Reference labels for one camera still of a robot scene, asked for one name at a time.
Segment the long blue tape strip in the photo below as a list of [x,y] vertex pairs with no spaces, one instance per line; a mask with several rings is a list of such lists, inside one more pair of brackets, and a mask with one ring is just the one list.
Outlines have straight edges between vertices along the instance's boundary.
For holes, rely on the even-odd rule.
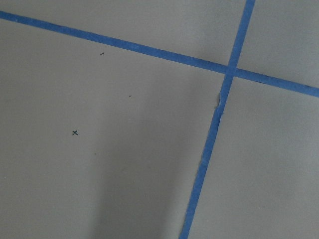
[[[178,54],[178,53],[174,53],[170,51],[165,51],[165,50],[161,50],[161,49],[157,49],[157,48],[153,48],[153,47],[149,47],[149,46],[145,46],[145,45],[141,45],[141,44],[137,44],[137,43],[133,43],[129,41],[124,41],[117,38],[107,37],[104,35],[99,35],[92,32],[87,32],[87,31],[83,31],[83,30],[79,30],[79,29],[75,29],[75,28],[71,28],[67,26],[61,26],[61,25],[53,24],[47,21],[38,20],[38,19],[26,17],[26,16],[21,16],[21,15],[16,15],[16,14],[5,12],[5,11],[0,12],[0,18],[3,20],[12,21],[12,22],[20,23],[24,25],[29,25],[32,27],[37,27],[37,28],[85,39],[85,40],[129,50],[129,51],[134,51],[134,52],[145,54],[148,56],[157,57],[157,58],[161,58],[161,59],[165,59],[165,60],[169,60],[169,61],[173,61],[173,62],[177,62],[177,63],[181,63],[181,64],[185,64],[185,65],[189,65],[189,66],[193,66],[193,67],[197,67],[197,68],[201,68],[201,69],[205,69],[205,70],[209,70],[209,71],[213,71],[217,73],[226,74],[228,72],[228,66],[226,65],[222,65],[215,62],[206,61],[199,58],[190,57],[190,56],[186,56],[186,55],[182,55],[182,54]],[[242,79],[258,82],[258,83],[282,88],[282,89],[293,91],[293,92],[298,92],[298,93],[309,95],[309,96],[314,96],[314,97],[319,96],[319,89],[316,87],[311,87],[308,85],[304,85],[304,84],[300,84],[300,83],[296,83],[296,82],[292,82],[292,81],[288,81],[288,80],[284,80],[284,79],[280,79],[276,77],[271,77],[271,76],[247,71],[244,69],[237,68],[234,72],[234,76],[237,78],[242,78]]]

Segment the crossing blue tape strip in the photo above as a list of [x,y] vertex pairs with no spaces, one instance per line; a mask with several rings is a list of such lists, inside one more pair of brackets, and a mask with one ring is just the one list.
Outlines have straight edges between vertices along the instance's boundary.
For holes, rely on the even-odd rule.
[[187,239],[189,236],[189,232],[191,229],[191,225],[194,219],[195,211],[198,205],[199,197],[201,194],[202,186],[204,183],[205,175],[207,172],[207,168],[209,166],[210,158],[213,152],[214,144],[216,141],[220,121],[222,115],[224,113],[224,109],[226,106],[226,102],[228,99],[228,95],[230,92],[230,88],[232,85],[232,81],[234,78],[235,71],[237,69],[237,65],[239,62],[240,54],[242,51],[243,43],[245,40],[245,36],[247,33],[247,29],[250,23],[250,19],[252,16],[252,12],[254,9],[255,1],[247,0],[245,2],[245,6],[243,9],[243,13],[241,16],[241,20],[239,23],[239,27],[237,30],[237,34],[235,37],[235,41],[232,47],[231,55],[228,61],[228,65],[226,67],[226,71],[224,73],[224,79],[222,82],[222,86],[219,94],[219,104],[216,107],[213,118],[211,121],[211,125],[209,128],[209,132],[207,135],[207,139],[205,141],[205,145],[203,148],[201,161],[196,173],[196,177],[194,180],[193,188],[190,194],[189,202],[187,205],[185,218],[183,222],[183,227],[179,234],[180,239]]

